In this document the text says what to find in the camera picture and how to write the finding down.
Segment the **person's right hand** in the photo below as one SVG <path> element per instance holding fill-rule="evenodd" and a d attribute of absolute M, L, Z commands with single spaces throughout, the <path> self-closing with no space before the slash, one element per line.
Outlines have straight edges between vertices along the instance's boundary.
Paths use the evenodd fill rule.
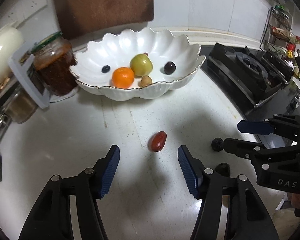
<path fill-rule="evenodd" d="M 292 194 L 291 205 L 295 209 L 300 209 L 300 194 L 296 194 L 296 193 Z"/>

